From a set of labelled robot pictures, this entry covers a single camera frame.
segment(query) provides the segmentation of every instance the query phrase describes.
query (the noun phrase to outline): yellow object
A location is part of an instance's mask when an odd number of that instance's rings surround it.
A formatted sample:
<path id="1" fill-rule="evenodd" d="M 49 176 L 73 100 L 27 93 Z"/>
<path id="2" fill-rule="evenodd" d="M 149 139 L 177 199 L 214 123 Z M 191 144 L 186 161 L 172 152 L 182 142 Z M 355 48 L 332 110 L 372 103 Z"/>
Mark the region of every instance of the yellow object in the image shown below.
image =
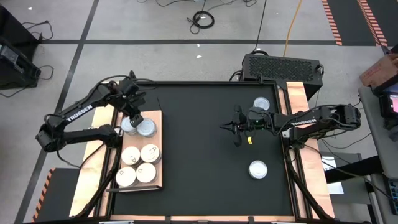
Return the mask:
<path id="1" fill-rule="evenodd" d="M 284 50 L 284 57 L 285 57 L 286 50 L 287 50 L 287 44 L 288 44 L 288 42 L 289 42 L 290 31 L 292 30 L 293 23 L 294 23 L 294 20 L 296 19 L 297 13 L 299 12 L 301 3 L 303 3 L 303 0 L 300 0 L 300 2 L 298 3 L 296 12 L 294 13 L 294 17 L 293 17 L 292 23 L 290 24 L 290 27 L 289 27 L 289 31 L 287 31 L 287 37 L 286 37 L 286 43 L 285 43 L 285 50 Z"/>

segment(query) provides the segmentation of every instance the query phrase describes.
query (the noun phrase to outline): white paper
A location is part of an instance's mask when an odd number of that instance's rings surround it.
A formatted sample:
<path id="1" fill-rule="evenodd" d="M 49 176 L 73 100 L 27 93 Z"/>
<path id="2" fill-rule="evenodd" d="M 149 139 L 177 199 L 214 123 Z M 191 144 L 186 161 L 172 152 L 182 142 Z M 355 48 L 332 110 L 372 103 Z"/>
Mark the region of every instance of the white paper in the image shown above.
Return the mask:
<path id="1" fill-rule="evenodd" d="M 322 156 L 322 161 L 330 165 L 328 166 L 322 163 L 323 171 L 327 171 L 336 167 L 335 158 L 332 156 Z M 341 182 L 328 184 L 328 188 L 329 188 L 329 194 L 344 194 Z"/>

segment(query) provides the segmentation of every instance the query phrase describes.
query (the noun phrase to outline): gray floor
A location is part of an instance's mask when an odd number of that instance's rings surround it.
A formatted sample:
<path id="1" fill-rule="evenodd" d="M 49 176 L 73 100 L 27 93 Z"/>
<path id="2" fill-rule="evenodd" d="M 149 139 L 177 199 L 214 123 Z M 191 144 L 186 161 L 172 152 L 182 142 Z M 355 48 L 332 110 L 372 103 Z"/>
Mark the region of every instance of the gray floor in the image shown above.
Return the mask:
<path id="1" fill-rule="evenodd" d="M 99 0 L 87 39 L 90 40 L 178 40 L 234 39 L 253 40 L 257 37 L 263 0 L 247 8 L 242 1 L 211 11 L 216 18 L 214 27 L 189 33 L 186 17 L 201 9 L 201 4 L 180 2 L 166 8 L 153 0 L 138 4 L 135 0 Z M 93 0 L 0 0 L 21 22 L 49 20 L 54 40 L 78 40 L 81 37 Z M 207 7 L 219 0 L 208 0 Z M 284 40 L 298 1 L 268 0 L 261 39 Z M 48 27 L 38 27 L 50 35 Z M 292 40 L 333 40 L 321 1 L 304 1 L 290 36 Z M 43 115 L 52 113 L 57 104 L 76 45 L 40 45 L 34 63 L 55 68 L 51 80 L 41 80 L 37 88 L 23 91 L 13 98 L 0 97 L 0 217 L 2 223 L 12 223 L 16 217 L 28 181 L 32 175 L 40 147 L 34 140 Z M 81 53 L 65 106 L 84 97 L 89 88 L 103 77 L 127 74 L 134 70 L 139 78 L 153 80 L 227 80 L 240 69 L 245 53 L 253 45 L 184 44 L 184 45 L 85 45 Z M 283 45 L 260 45 L 270 55 L 282 56 Z M 358 76 L 382 57 L 379 47 L 340 47 L 337 45 L 290 45 L 287 57 L 320 60 L 325 66 L 324 86 L 318 105 L 325 103 L 357 103 Z M 43 70 L 43 76 L 49 75 Z M 315 105 L 315 98 L 310 106 Z M 90 127 L 93 113 L 73 123 L 69 129 Z M 360 129 L 337 139 L 328 139 L 335 146 L 346 146 L 369 132 L 366 118 Z M 319 143 L 321 150 L 327 150 Z M 85 144 L 67 146 L 62 155 L 74 164 L 83 157 Z M 376 154 L 371 137 L 345 150 L 360 152 L 363 157 Z M 66 167 L 55 154 L 49 154 L 39 176 L 25 222 L 31 221 L 45 176 L 52 167 Z M 334 205 L 336 214 L 351 221 L 369 219 L 366 207 Z"/>

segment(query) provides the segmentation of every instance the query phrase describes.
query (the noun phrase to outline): cardboard box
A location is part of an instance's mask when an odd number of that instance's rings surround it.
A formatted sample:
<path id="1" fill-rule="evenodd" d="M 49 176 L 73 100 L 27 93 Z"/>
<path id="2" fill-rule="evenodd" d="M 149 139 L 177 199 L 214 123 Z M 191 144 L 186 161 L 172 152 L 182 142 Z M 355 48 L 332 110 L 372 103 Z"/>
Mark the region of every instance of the cardboard box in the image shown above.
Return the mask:
<path id="1" fill-rule="evenodd" d="M 398 54 L 385 55 L 359 78 L 364 86 L 372 86 L 375 92 L 398 91 Z"/>

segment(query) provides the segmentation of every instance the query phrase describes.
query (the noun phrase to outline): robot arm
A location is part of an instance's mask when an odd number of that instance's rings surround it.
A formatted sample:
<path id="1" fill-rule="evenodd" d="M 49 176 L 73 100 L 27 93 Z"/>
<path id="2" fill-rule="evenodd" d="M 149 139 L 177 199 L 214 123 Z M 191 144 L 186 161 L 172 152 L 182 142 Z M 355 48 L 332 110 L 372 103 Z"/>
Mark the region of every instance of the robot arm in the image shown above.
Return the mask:
<path id="1" fill-rule="evenodd" d="M 276 114 L 262 108 L 252 107 L 247 116 L 239 105 L 234 107 L 232 122 L 221 128 L 231 131 L 236 146 L 241 145 L 240 133 L 254 130 L 268 130 L 273 135 L 282 133 L 289 139 L 289 145 L 302 148 L 309 138 L 320 139 L 336 129 L 352 131 L 361 125 L 361 113 L 352 105 L 323 105 L 292 115 Z"/>
<path id="2" fill-rule="evenodd" d="M 99 128 L 82 131 L 65 132 L 65 127 L 98 106 L 108 104 L 130 117 L 131 124 L 136 127 L 142 120 L 138 106 L 143 105 L 145 93 L 137 93 L 139 87 L 134 83 L 134 73 L 125 76 L 117 84 L 97 83 L 89 94 L 57 114 L 48 114 L 44 117 L 45 123 L 40 127 L 36 140 L 45 152 L 54 152 L 67 144 L 101 140 L 107 146 L 114 147 L 118 143 L 118 135 L 111 125 L 102 125 Z"/>

